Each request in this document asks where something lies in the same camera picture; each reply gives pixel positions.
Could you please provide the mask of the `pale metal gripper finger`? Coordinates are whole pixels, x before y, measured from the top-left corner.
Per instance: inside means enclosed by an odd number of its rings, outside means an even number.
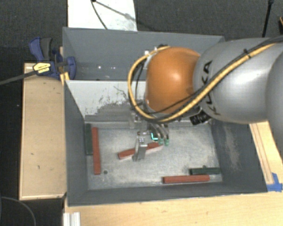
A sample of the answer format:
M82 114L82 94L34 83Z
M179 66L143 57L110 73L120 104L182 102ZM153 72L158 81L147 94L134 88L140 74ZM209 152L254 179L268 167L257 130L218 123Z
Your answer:
M133 161L139 161L142 159L142 156L143 156L142 143L143 143L142 138L136 139L135 147L134 147L134 154L132 156Z
M146 143L144 138L140 139L140 160L145 158L145 154L147 151L148 144Z

